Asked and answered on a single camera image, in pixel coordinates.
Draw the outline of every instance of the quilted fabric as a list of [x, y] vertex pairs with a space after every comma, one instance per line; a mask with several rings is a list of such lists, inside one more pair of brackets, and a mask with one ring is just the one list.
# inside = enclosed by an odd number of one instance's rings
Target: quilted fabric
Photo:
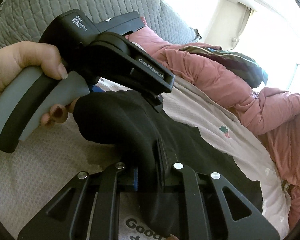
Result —
[[0, 8], [0, 48], [18, 41], [39, 41], [49, 23], [71, 9], [95, 23], [138, 11], [152, 30], [173, 44], [194, 42], [199, 35], [162, 0], [5, 0]]

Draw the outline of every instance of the beige curtain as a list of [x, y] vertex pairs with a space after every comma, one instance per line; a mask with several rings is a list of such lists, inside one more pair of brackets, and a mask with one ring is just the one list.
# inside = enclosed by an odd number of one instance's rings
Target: beige curtain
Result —
[[251, 9], [249, 7], [246, 8], [246, 11], [245, 11], [245, 13], [244, 13], [244, 15], [242, 17], [241, 24], [240, 24], [240, 26], [238, 28], [237, 36], [232, 39], [232, 47], [233, 47], [233, 49], [237, 46], [237, 44], [238, 44], [238, 42], [240, 40], [240, 36], [243, 33], [243, 31], [244, 31], [244, 29], [245, 29], [245, 27], [246, 27], [246, 25], [247, 25], [247, 23], [249, 21], [249, 18], [253, 15], [253, 13], [254, 13], [254, 9]]

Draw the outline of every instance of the triangular cutout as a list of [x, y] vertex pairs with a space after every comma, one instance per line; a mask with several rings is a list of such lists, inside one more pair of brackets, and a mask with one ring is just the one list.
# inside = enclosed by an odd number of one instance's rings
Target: triangular cutout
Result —
[[65, 221], [66, 216], [74, 197], [75, 188], [69, 188], [61, 197], [48, 209], [47, 215], [58, 221]]
[[238, 221], [252, 214], [251, 210], [237, 197], [232, 190], [230, 190], [228, 187], [224, 187], [222, 191], [226, 197], [227, 204], [234, 221]]

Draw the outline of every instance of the black fabric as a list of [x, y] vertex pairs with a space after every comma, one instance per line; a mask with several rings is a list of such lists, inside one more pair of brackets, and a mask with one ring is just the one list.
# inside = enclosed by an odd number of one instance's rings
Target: black fabric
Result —
[[[156, 112], [136, 91], [91, 93], [79, 98], [74, 119], [85, 139], [122, 145], [126, 155], [138, 162], [141, 192], [154, 196], [150, 193], [157, 189], [154, 145], [162, 138], [167, 155], [175, 154], [180, 162], [199, 173], [219, 172], [262, 212], [259, 181], [249, 180], [231, 156], [201, 137], [197, 127], [176, 122], [163, 110]], [[158, 204], [148, 206], [156, 208]]]

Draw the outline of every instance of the bed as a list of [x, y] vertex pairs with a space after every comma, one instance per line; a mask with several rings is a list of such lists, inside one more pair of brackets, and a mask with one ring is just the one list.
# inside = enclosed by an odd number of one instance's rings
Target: bed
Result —
[[[0, 6], [0, 48], [22, 40], [38, 41], [56, 16], [74, 8], [81, 9], [93, 22], [136, 10], [152, 30], [170, 43], [186, 44], [199, 39], [197, 30], [187, 26], [162, 0], [5, 0]], [[101, 80], [99, 86], [104, 90], [126, 89], [107, 80]], [[164, 95], [164, 109], [176, 121], [198, 126], [202, 137], [232, 155], [249, 179], [260, 180], [263, 215], [283, 239], [289, 231], [289, 195], [282, 190], [275, 165], [261, 143], [240, 126], [234, 115], [182, 79], [177, 79], [171, 94]], [[230, 128], [230, 144], [219, 129], [222, 126]], [[73, 148], [77, 156], [67, 154]], [[12, 155], [0, 153], [0, 181], [3, 178], [8, 183], [0, 184], [0, 220], [14, 238], [77, 172], [99, 172], [119, 158], [115, 146], [86, 144], [71, 118], [49, 133], [37, 129], [19, 144], [18, 150]], [[146, 228], [133, 196], [123, 196], [121, 206], [120, 240], [132, 239], [131, 236], [149, 239], [127, 226], [127, 220], [133, 218]]]

